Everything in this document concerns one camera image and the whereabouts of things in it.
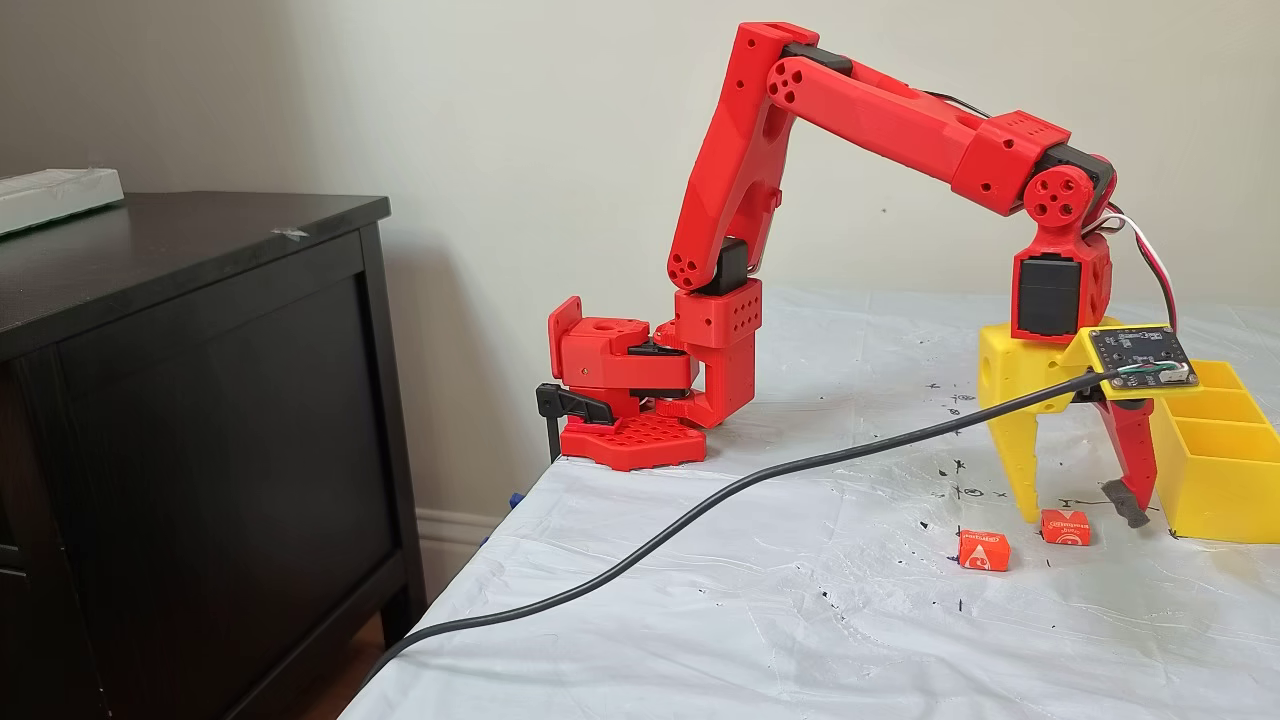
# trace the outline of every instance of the white wall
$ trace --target white wall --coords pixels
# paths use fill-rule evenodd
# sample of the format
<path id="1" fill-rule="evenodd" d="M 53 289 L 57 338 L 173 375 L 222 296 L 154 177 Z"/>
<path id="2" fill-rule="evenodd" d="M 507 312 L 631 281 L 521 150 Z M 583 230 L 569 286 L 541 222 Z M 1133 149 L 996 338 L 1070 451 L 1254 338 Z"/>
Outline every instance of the white wall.
<path id="1" fill-rule="evenodd" d="M 0 170 L 389 195 L 419 503 L 498 516 L 545 465 L 547 313 L 580 293 L 590 314 L 669 318 L 667 243 L 748 19 L 1071 128 L 1119 168 L 1184 301 L 1280 304 L 1272 0 L 0 0 Z M 1006 292 L 1028 219 L 792 138 L 769 283 Z M 1117 293 L 1155 297 L 1115 247 Z"/>

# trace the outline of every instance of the wooden floor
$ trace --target wooden floor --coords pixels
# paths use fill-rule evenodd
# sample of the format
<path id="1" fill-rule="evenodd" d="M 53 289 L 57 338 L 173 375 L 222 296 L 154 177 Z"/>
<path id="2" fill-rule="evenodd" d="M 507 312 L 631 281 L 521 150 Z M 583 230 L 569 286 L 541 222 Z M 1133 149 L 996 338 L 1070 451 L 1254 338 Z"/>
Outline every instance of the wooden floor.
<path id="1" fill-rule="evenodd" d="M 347 646 L 339 664 L 333 671 L 316 678 L 293 706 L 280 716 L 282 720 L 334 720 L 356 697 L 365 673 L 383 653 L 383 624 L 378 615 L 360 629 L 360 633 Z"/>

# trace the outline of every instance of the red white wire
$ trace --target red white wire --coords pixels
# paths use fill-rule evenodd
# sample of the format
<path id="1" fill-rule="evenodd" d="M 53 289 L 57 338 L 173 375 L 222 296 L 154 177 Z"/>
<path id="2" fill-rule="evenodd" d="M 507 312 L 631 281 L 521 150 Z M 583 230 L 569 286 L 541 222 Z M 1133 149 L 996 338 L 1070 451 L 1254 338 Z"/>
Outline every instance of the red white wire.
<path id="1" fill-rule="evenodd" d="M 1129 215 L 1121 213 L 1102 213 L 1097 220 L 1093 220 L 1084 228 L 1083 234 L 1088 234 L 1098 229 L 1107 220 L 1120 220 L 1120 225 L 1115 229 L 1120 229 L 1124 225 L 1133 228 L 1133 234 L 1138 241 L 1138 251 L 1148 259 L 1148 264 L 1152 266 L 1152 270 L 1155 270 L 1156 279 L 1160 281 L 1161 290 L 1165 292 L 1165 301 L 1169 304 L 1169 325 L 1174 328 L 1174 332 L 1178 332 L 1178 309 L 1174 305 L 1174 283 L 1169 277 L 1169 268 L 1165 266 L 1164 260 L 1160 259 L 1156 249 L 1152 247 L 1146 233 L 1143 233 L 1142 228 L 1138 227 L 1138 223 L 1133 222 L 1133 218 Z"/>

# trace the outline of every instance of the plastic sheet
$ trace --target plastic sheet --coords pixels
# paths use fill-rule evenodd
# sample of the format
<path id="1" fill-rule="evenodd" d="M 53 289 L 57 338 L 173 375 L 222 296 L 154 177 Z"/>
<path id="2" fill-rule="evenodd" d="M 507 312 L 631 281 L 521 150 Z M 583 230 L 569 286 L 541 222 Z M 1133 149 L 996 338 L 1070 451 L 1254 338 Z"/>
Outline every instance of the plastic sheet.
<path id="1" fill-rule="evenodd" d="M 707 462 L 630 474 L 557 461 L 419 626 L 522 605 L 604 570 L 744 473 L 977 409 L 977 329 L 1002 297 L 771 290 L 756 400 Z M 1156 306 L 1114 307 L 1160 319 Z M 1280 313 L 1192 307 L 1193 357 L 1233 363 L 1280 418 Z M 1275 717 L 1280 548 L 1129 529 L 1089 407 L 1043 416 L 1024 524 L 986 428 L 765 482 L 604 589 L 426 641 L 344 720 L 420 717 Z M 1160 507 L 1158 498 L 1153 507 Z M 959 527 L 1004 532 L 1007 573 L 964 570 Z"/>

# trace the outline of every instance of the yellow compartment box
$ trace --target yellow compartment box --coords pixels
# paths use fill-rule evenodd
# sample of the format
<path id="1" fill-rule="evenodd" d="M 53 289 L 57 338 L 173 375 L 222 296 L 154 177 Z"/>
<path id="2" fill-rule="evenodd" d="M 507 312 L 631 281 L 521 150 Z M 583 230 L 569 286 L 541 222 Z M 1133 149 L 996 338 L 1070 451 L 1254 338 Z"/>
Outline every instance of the yellow compartment box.
<path id="1" fill-rule="evenodd" d="M 1226 363 L 1192 360 L 1201 392 L 1156 398 L 1156 492 L 1179 536 L 1280 542 L 1280 436 Z"/>

